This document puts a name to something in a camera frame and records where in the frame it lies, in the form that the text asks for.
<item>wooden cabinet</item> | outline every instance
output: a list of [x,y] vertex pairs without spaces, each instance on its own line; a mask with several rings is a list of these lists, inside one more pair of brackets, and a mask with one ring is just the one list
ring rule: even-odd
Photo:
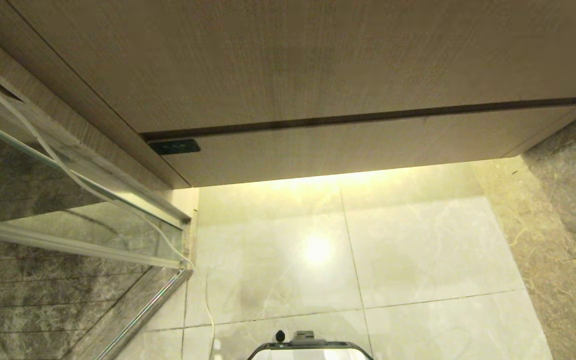
[[500,158],[574,106],[195,137],[165,155],[194,187]]
[[[498,158],[574,120],[250,127],[576,98],[576,0],[0,0],[0,44],[174,187]],[[142,141],[162,132],[213,135],[167,166]]]

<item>gray marble wall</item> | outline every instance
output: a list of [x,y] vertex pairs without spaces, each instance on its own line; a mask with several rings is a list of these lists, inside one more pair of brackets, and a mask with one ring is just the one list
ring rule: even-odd
[[473,164],[554,360],[576,359],[576,121],[521,157]]
[[148,269],[0,241],[0,359],[61,359]]

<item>white cable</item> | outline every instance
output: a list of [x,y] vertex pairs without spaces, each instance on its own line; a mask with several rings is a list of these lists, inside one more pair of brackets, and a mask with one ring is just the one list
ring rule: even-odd
[[[175,246],[170,241],[169,237],[155,223],[150,221],[150,219],[146,218],[144,215],[141,214],[141,212],[139,212],[138,210],[136,210],[132,206],[128,205],[127,203],[123,203],[121,201],[119,201],[119,202],[114,201],[113,199],[109,198],[108,196],[105,196],[105,194],[102,194],[102,193],[96,191],[95,189],[93,189],[92,187],[87,185],[85,182],[83,182],[77,175],[75,175],[73,173],[73,171],[68,166],[66,166],[66,164],[62,161],[62,158],[59,157],[59,155],[57,155],[57,153],[53,150],[53,148],[50,145],[48,145],[48,142],[46,142],[44,140],[43,136],[39,133],[39,131],[35,128],[35,126],[32,125],[32,123],[26,118],[26,116],[24,116],[24,114],[22,114],[19,110],[17,110],[16,107],[14,107],[12,104],[10,104],[10,102],[7,100],[7,98],[4,98],[4,96],[2,96],[2,94],[0,94],[0,104],[2,104],[6,109],[8,109],[8,111],[10,111],[14,116],[16,116],[16,118],[18,118],[18,120],[21,121],[21,123],[23,123],[23,125],[28,129],[28,131],[30,131],[32,136],[34,136],[34,138],[39,142],[39,144],[41,144],[42,148],[44,148],[44,150],[46,150],[46,152],[50,155],[52,160],[54,162],[56,162],[57,165],[61,168],[61,170],[64,171],[64,173],[66,173],[66,175],[69,178],[71,178],[75,183],[77,183],[78,186],[82,187],[85,191],[98,197],[99,199],[102,199],[103,201],[114,204],[117,207],[119,207],[123,210],[126,210],[127,212],[130,212],[131,214],[142,219],[144,222],[146,222],[146,224],[148,224],[151,228],[153,228],[155,231],[158,232],[158,234],[166,242],[166,244],[169,246],[169,248],[172,249],[172,251],[174,251],[179,256],[179,258],[181,258],[181,260],[183,262],[188,263],[188,265],[190,265],[190,268],[193,271],[195,271],[195,273],[197,273],[197,270],[195,268],[195,264],[192,261],[190,261],[190,259],[188,259],[186,256],[184,256],[180,251],[178,251],[178,249],[175,248]],[[210,326],[212,327],[212,340],[210,341],[210,353],[208,353],[208,360],[210,360],[211,356],[213,355],[213,347],[215,344],[215,321],[213,319],[213,315],[210,312],[210,308],[208,307],[208,279],[207,278],[205,280],[204,295],[205,296],[203,299],[204,300],[203,304],[205,305],[206,312],[208,312],[208,317],[210,317]]]

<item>white marble tile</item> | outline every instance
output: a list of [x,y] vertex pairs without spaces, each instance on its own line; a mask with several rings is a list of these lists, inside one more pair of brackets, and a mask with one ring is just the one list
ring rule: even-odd
[[[352,342],[370,353],[366,322],[361,310],[329,312],[217,325],[212,360],[246,360],[258,346],[275,342],[282,330],[290,341],[297,330],[312,330],[315,337],[328,341]],[[211,328],[187,328],[183,337],[183,359],[208,359]]]
[[180,360],[184,331],[140,331],[117,360]]
[[186,287],[184,283],[174,291],[174,294],[157,310],[144,327],[146,330],[180,329],[184,327],[186,310]]
[[375,360],[551,360],[526,290],[366,309]]
[[339,188],[329,177],[202,188],[186,327],[361,309]]
[[363,305],[400,305],[524,284],[468,164],[339,177]]

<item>wood grain panel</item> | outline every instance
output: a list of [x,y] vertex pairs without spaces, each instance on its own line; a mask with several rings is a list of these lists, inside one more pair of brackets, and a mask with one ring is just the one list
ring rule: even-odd
[[11,3],[140,133],[576,97],[576,0]]
[[94,127],[170,187],[188,184],[62,60],[6,1],[0,0],[0,46]]
[[559,130],[562,130],[566,125],[572,123],[576,120],[576,107],[573,111],[568,112],[565,116],[560,117],[557,121],[551,123],[548,127],[541,130],[535,135],[531,136],[530,139],[526,139],[523,143],[517,145],[514,149],[510,150],[506,153],[503,157],[516,157],[517,155],[523,153],[531,149],[533,146],[539,144],[544,139],[550,137],[554,133],[557,133]]
[[574,106],[195,137],[165,155],[194,187],[503,157]]

